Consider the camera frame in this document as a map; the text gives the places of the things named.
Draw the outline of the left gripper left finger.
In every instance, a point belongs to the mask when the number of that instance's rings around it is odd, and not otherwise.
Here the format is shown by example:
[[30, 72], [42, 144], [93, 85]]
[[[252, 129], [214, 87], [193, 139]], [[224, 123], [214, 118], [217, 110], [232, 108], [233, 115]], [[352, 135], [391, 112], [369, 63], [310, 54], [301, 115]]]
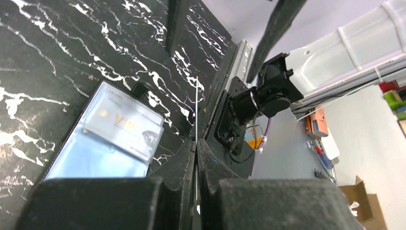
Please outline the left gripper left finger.
[[196, 141], [146, 178], [53, 179], [30, 195], [18, 230], [190, 230]]

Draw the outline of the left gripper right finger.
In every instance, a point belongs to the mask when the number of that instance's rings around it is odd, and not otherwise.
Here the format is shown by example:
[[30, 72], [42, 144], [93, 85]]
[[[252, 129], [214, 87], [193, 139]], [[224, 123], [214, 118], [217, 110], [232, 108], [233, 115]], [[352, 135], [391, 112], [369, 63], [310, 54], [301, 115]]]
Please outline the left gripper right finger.
[[197, 142], [204, 230], [360, 230], [343, 193], [322, 179], [240, 178]]

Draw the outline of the black leather card holder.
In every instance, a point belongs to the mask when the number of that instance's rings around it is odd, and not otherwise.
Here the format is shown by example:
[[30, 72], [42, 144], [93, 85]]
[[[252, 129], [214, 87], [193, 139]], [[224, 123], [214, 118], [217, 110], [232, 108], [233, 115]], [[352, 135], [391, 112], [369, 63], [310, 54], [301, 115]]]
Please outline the black leather card holder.
[[83, 106], [38, 182], [65, 178], [143, 178], [164, 131], [147, 102], [151, 85], [123, 90], [102, 81]]

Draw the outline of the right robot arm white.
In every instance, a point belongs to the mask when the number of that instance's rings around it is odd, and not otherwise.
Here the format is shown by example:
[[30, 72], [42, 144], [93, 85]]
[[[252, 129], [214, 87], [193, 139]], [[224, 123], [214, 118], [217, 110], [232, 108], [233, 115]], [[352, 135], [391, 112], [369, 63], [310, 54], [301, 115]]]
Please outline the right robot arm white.
[[238, 71], [242, 98], [266, 117], [321, 104], [406, 72], [403, 0], [281, 0]]

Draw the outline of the white VIP card in sleeve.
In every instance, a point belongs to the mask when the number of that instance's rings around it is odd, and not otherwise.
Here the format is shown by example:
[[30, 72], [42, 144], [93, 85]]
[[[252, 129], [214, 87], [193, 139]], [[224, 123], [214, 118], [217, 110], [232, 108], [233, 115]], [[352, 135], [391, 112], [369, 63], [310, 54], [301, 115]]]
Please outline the white VIP card in sleeve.
[[106, 81], [93, 100], [84, 129], [150, 163], [164, 130], [162, 115]]

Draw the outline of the cardboard box in background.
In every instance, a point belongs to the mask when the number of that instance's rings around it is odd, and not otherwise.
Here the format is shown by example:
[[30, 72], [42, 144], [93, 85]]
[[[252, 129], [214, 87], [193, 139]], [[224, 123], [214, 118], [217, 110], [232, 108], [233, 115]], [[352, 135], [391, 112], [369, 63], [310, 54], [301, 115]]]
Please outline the cardboard box in background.
[[387, 229], [377, 194], [367, 193], [360, 177], [356, 176], [354, 185], [344, 185], [340, 189], [348, 200], [351, 212], [365, 229]]

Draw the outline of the aluminium frame rail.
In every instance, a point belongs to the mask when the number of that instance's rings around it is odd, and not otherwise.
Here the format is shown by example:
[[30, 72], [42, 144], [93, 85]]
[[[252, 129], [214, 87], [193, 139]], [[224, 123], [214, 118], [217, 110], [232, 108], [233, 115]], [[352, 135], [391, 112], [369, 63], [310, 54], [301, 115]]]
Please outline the aluminium frame rail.
[[240, 80], [247, 83], [247, 76], [253, 56], [253, 47], [246, 39], [241, 40], [237, 45], [231, 75], [233, 77], [239, 77]]

